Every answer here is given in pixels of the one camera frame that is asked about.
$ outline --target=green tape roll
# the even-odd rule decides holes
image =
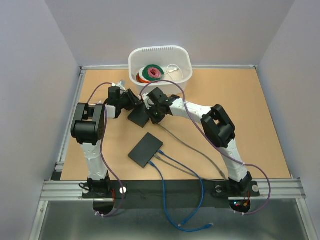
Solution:
[[[161,77],[159,77],[159,78],[153,78],[153,77],[151,77],[151,76],[148,74],[148,69],[150,69],[150,68],[158,69],[158,70],[160,71],[160,73],[161,73]],[[162,69],[161,67],[159,67],[158,65],[154,65],[154,64],[146,66],[146,67],[143,69],[143,71],[142,71],[142,76],[143,76],[146,80],[151,81],[151,82],[152,82],[152,81],[156,81],[156,80],[161,80],[161,79],[164,77],[164,74],[165,74],[165,72],[163,71],[163,69]]]

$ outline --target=wooden table surface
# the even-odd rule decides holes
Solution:
[[[87,102],[93,90],[103,82],[126,81],[126,89],[137,94],[127,69],[87,70],[79,102]],[[90,103],[104,101],[109,85],[100,87]],[[255,69],[195,69],[189,80],[186,100],[203,106],[220,104],[235,124],[237,147],[245,163],[261,167],[269,178],[290,178],[290,173]],[[103,155],[121,180],[160,180],[150,165],[141,168],[128,153],[146,133],[163,142],[161,148],[172,158],[208,179],[221,179],[216,168],[206,158],[185,147],[171,135],[149,121],[141,128],[127,119],[130,112],[122,110],[118,119],[109,119],[103,143]],[[188,119],[167,115],[160,123],[176,136],[213,159],[228,176],[221,155],[212,148]],[[153,162],[166,180],[195,179],[166,165],[158,159]],[[257,169],[248,169],[254,179],[264,176]],[[86,180],[88,167],[84,153],[74,138],[70,138],[61,180]]]

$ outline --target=gray wall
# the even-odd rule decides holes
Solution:
[[[79,67],[43,0],[0,8],[0,239],[28,239]]]
[[[258,64],[294,0],[46,0],[80,66],[178,45],[192,64]]]
[[[296,0],[258,75],[289,169],[320,236],[320,1]]]

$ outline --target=white basket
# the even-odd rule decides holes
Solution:
[[[129,77],[136,85],[139,93],[146,83],[137,82],[137,74],[141,68],[151,64],[160,66],[164,71],[167,70],[167,66],[170,64],[179,66],[183,73],[183,79],[174,82],[183,90],[186,89],[187,82],[191,78],[193,71],[189,54],[184,48],[180,46],[153,46],[134,50],[129,56]],[[151,84],[143,92],[149,93],[156,87],[160,88],[165,94],[181,93],[177,86],[168,82]]]

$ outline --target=blue ethernet cable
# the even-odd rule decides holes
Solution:
[[[182,226],[184,224],[186,224],[186,222],[188,222],[197,212],[198,210],[201,208],[202,206],[202,203],[204,201],[204,197],[205,197],[205,187],[204,187],[204,183],[202,181],[202,178],[196,174],[192,169],[190,169],[189,167],[187,167],[186,165],[183,165],[181,162],[178,162],[177,160],[174,160],[172,157],[169,157],[168,155],[166,155],[163,151],[161,151],[160,149],[158,150],[158,153],[165,156],[166,158],[170,159],[171,161],[179,164],[180,166],[184,167],[185,169],[188,169],[190,172],[192,172],[199,180],[200,180],[200,183],[201,183],[201,188],[202,188],[202,196],[201,196],[201,200],[200,200],[200,203],[198,205],[198,207],[196,208],[196,210],[190,214],[190,216],[188,216],[185,220],[183,220],[179,226]]]
[[[197,232],[197,231],[201,231],[203,229],[208,229],[210,227],[213,226],[213,223],[209,223],[203,227],[200,227],[200,228],[196,228],[196,229],[184,229],[184,228],[181,228],[181,226],[183,224],[185,224],[189,219],[191,219],[196,213],[197,211],[199,210],[199,208],[201,207],[202,203],[203,203],[203,199],[204,199],[204,194],[205,194],[205,191],[204,191],[204,185],[202,183],[202,180],[200,179],[201,181],[201,185],[202,185],[202,198],[201,198],[201,201],[200,201],[200,204],[198,206],[198,208],[194,211],[193,214],[191,214],[188,218],[186,218],[181,224],[177,225],[173,220],[172,218],[170,217],[169,213],[168,213],[168,210],[167,210],[167,204],[166,204],[166,185],[165,185],[165,179],[164,179],[164,176],[162,175],[161,171],[159,170],[159,168],[152,162],[152,161],[149,161],[149,164],[151,166],[153,166],[157,171],[158,173],[160,174],[161,176],[161,179],[162,179],[162,185],[163,185],[163,205],[164,205],[164,212],[167,216],[167,218],[169,219],[169,221],[171,222],[171,224],[176,227],[177,229],[183,231],[183,232],[188,232],[188,233],[191,233],[191,232]]]

